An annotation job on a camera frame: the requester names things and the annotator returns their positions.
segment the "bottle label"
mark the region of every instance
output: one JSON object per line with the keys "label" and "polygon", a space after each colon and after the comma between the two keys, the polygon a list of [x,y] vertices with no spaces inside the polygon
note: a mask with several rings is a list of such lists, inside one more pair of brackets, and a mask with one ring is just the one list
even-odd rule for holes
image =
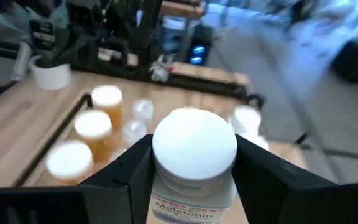
{"label": "bottle label", "polygon": [[150,204],[156,218],[176,224],[219,224],[228,207],[203,207],[174,202],[152,194]]}

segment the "gray floor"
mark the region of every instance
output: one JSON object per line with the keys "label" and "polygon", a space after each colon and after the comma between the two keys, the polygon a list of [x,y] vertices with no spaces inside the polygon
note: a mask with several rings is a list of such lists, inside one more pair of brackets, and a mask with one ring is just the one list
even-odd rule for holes
{"label": "gray floor", "polygon": [[[327,72],[328,58],[301,40],[287,41],[279,26],[241,9],[231,9],[226,19],[219,6],[209,11],[204,23],[225,26],[225,35],[215,41],[208,66],[246,73],[254,90],[268,98],[262,112],[268,138],[292,142],[307,131],[311,147],[303,153],[311,171],[339,183],[357,182],[358,86],[340,82]],[[0,83],[9,81],[12,67],[12,60],[0,58]]]}

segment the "melatonin bottle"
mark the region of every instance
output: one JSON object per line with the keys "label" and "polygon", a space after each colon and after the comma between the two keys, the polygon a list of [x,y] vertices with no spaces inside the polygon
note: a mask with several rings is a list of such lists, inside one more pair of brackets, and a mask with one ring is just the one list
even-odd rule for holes
{"label": "melatonin bottle", "polygon": [[221,223],[237,190],[231,171],[237,141],[231,126],[205,110],[172,111],[153,141],[153,214],[177,224]]}

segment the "blue light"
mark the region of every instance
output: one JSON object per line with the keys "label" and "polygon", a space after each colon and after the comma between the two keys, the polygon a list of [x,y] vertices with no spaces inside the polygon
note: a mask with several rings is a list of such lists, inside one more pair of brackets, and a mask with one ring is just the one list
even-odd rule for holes
{"label": "blue light", "polygon": [[203,46],[196,46],[193,48],[194,54],[202,54],[205,52],[205,48]]}
{"label": "blue light", "polygon": [[198,65],[203,61],[203,59],[201,57],[192,57],[190,59],[190,63],[192,63],[193,65]]}

